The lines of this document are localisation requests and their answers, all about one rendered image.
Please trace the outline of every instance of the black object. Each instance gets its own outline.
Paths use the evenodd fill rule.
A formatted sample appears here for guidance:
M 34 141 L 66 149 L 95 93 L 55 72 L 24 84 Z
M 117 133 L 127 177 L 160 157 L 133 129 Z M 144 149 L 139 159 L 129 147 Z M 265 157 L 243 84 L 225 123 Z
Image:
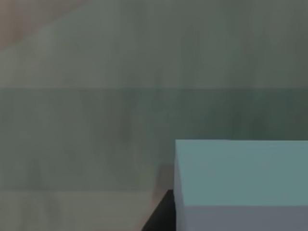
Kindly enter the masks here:
M 141 231 L 176 231 L 173 190 L 168 190 Z

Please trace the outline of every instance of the light blue box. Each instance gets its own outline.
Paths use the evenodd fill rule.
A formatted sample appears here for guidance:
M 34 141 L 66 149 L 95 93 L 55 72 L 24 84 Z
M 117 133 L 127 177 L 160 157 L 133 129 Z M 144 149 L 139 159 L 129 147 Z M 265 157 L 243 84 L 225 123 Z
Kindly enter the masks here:
M 178 230 L 308 230 L 308 141 L 176 140 L 174 194 Z

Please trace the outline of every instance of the brown surface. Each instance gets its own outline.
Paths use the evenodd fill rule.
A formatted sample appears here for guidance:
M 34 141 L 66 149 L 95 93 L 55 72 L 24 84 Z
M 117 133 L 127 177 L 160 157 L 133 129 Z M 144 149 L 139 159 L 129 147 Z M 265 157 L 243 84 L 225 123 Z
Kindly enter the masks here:
M 0 50 L 89 0 L 1 0 Z

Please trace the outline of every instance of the floor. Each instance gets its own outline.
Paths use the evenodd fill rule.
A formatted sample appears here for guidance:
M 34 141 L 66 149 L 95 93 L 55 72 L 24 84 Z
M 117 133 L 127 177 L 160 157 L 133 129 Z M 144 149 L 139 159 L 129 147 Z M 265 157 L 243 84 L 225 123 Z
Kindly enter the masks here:
M 306 140 L 307 6 L 2 0 L 0 230 L 139 230 L 175 139 Z

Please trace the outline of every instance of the teal box top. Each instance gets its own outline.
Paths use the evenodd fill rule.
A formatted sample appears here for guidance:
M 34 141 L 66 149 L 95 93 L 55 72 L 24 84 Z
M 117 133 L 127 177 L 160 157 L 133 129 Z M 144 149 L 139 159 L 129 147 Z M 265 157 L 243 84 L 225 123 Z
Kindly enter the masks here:
M 308 141 L 176 140 L 186 206 L 308 205 Z

